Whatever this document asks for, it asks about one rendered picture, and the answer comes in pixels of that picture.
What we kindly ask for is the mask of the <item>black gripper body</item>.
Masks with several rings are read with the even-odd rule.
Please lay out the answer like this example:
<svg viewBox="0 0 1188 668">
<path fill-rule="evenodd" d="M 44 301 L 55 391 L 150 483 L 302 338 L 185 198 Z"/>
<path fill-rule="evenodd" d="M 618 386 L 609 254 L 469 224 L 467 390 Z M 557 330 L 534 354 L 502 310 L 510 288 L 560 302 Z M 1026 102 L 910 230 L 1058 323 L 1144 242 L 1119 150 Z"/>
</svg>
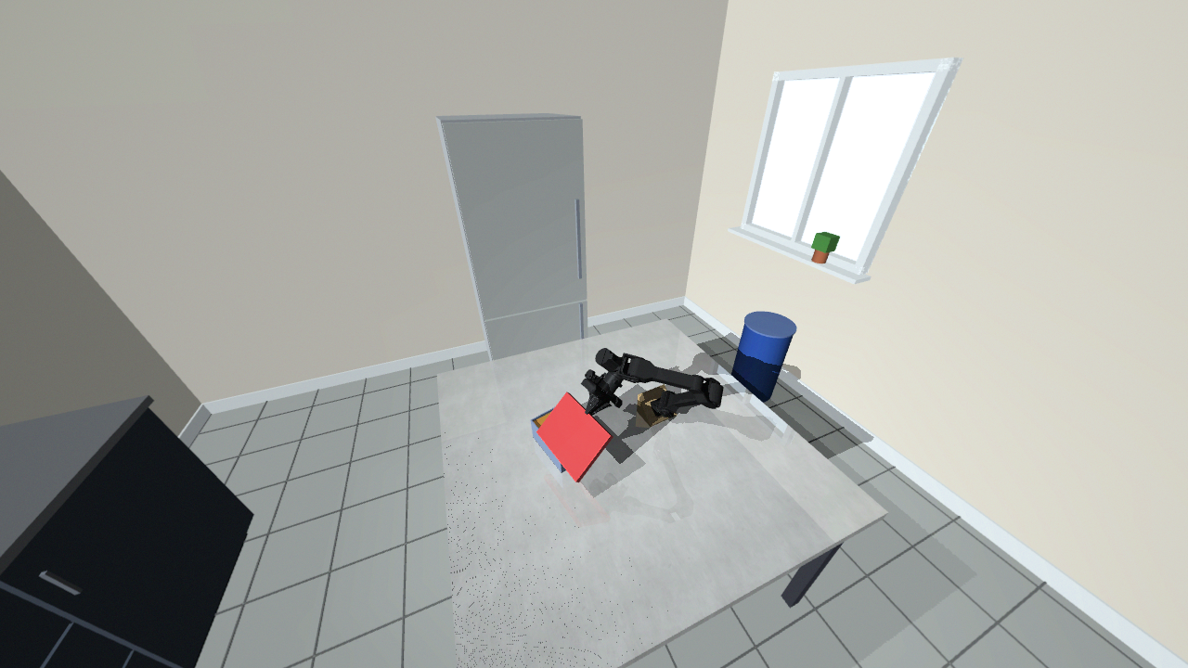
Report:
<svg viewBox="0 0 1188 668">
<path fill-rule="evenodd" d="M 623 386 L 621 383 L 623 382 L 619 378 L 617 378 L 617 376 L 613 376 L 608 371 L 608 373 L 605 373 L 605 378 L 604 378 L 602 382 L 599 383 L 599 385 L 598 385 L 598 383 L 590 382 L 589 378 L 583 378 L 583 382 L 581 384 L 587 390 L 589 390 L 590 393 L 594 393 L 594 396 L 598 396 L 598 398 L 600 398 L 600 399 L 602 398 L 607 403 L 609 403 L 609 401 L 611 401 L 613 403 L 613 405 L 621 407 L 623 405 L 621 399 L 618 398 L 618 396 L 615 396 L 615 393 L 614 393 L 614 391 L 618 390 L 618 386 L 620 386 L 620 387 Z"/>
</svg>

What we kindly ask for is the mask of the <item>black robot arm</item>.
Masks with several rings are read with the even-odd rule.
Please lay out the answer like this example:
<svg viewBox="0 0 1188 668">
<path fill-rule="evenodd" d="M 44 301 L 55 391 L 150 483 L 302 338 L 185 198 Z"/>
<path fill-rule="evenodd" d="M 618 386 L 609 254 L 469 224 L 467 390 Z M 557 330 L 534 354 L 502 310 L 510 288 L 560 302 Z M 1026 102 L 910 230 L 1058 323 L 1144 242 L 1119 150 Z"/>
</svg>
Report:
<svg viewBox="0 0 1188 668">
<path fill-rule="evenodd" d="M 678 411 L 680 407 L 704 405 L 716 409 L 716 407 L 721 405 L 723 386 L 718 383 L 716 378 L 704 378 L 699 374 L 680 373 L 672 371 L 672 368 L 661 368 L 644 358 L 628 353 L 623 353 L 623 357 L 618 358 L 609 348 L 600 348 L 595 361 L 604 368 L 608 368 L 621 382 L 656 382 L 688 390 L 681 393 L 662 391 L 661 398 L 651 402 L 656 417 L 665 416 L 666 418 L 669 416 L 671 418 L 674 412 Z"/>
</svg>

